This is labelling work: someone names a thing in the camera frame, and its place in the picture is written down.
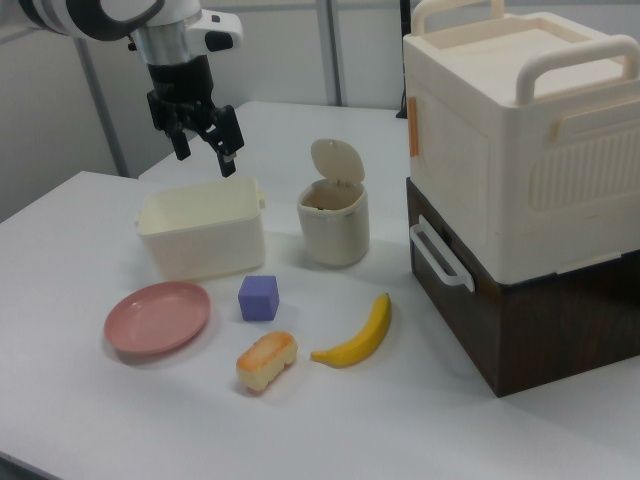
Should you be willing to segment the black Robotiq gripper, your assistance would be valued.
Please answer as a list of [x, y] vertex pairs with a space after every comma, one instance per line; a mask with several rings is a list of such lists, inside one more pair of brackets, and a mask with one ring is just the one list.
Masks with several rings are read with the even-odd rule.
[[147, 68], [153, 83], [147, 94], [152, 122], [157, 130], [167, 132], [176, 158], [183, 161], [191, 155], [184, 127], [199, 132], [214, 150], [223, 178], [233, 175], [244, 138], [235, 109], [230, 105], [216, 107], [212, 101], [213, 80], [207, 57]]

